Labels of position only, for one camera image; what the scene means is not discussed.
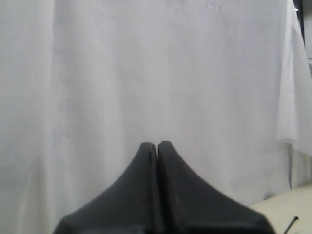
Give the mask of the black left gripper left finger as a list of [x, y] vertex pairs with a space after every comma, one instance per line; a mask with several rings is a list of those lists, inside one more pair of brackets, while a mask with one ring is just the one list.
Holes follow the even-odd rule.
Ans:
[[160, 198], [157, 156], [142, 143], [119, 179], [57, 225], [56, 234], [158, 234]]

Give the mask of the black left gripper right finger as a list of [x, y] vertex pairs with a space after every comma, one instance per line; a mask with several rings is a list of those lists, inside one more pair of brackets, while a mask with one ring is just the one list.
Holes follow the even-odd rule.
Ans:
[[273, 234], [267, 218], [203, 180], [171, 142], [158, 146], [157, 172], [169, 234]]

